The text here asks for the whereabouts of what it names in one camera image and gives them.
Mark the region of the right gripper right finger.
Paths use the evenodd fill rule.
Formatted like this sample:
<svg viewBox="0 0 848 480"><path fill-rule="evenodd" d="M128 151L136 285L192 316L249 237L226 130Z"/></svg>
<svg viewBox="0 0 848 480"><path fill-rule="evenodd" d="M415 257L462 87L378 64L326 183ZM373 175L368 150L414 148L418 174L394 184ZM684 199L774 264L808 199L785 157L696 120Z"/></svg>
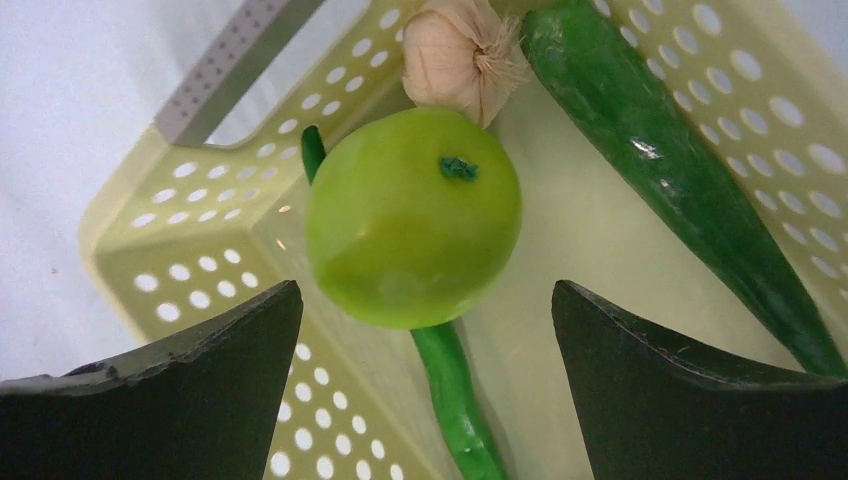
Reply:
<svg viewBox="0 0 848 480"><path fill-rule="evenodd" d="M597 479L843 479L847 382L750 360L558 281L551 314Z"/></svg>

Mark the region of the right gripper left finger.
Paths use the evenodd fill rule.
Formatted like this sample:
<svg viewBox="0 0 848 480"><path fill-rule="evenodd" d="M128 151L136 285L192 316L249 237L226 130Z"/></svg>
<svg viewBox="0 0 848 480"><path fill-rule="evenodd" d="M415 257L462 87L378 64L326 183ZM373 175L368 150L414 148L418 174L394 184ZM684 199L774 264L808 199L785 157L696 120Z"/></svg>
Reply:
<svg viewBox="0 0 848 480"><path fill-rule="evenodd" d="M298 285L138 349L1 385L5 479L259 479L300 330Z"/></svg>

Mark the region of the green chili pepper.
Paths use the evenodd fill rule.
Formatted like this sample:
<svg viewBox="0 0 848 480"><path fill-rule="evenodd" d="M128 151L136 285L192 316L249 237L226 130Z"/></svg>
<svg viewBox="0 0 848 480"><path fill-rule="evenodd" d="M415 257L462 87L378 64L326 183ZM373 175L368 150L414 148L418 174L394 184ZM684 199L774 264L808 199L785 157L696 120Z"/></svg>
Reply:
<svg viewBox="0 0 848 480"><path fill-rule="evenodd" d="M332 149L325 149L314 126L303 131L301 146L311 186ZM461 475L466 479L503 479L505 467L474 393L470 368L454 327L455 319L402 330L412 336L425 370L433 413Z"/></svg>

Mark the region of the green apple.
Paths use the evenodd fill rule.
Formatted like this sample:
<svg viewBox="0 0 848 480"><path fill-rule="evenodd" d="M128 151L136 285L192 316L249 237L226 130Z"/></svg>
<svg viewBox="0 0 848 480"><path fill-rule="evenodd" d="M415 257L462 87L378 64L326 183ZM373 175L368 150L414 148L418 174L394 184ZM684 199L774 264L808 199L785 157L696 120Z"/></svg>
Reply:
<svg viewBox="0 0 848 480"><path fill-rule="evenodd" d="M465 116L415 107L341 140L311 183L306 252L318 287L373 326L416 329L474 307L522 222L515 167Z"/></svg>

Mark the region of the green cucumber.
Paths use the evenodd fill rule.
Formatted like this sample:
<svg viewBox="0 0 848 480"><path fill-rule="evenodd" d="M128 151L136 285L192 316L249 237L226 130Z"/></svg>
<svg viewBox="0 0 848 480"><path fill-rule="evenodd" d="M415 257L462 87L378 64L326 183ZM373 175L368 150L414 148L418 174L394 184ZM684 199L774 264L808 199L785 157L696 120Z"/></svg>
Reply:
<svg viewBox="0 0 848 480"><path fill-rule="evenodd" d="M524 16L520 37L542 86L689 251L804 370L845 376L815 302L743 190L600 9L551 2Z"/></svg>

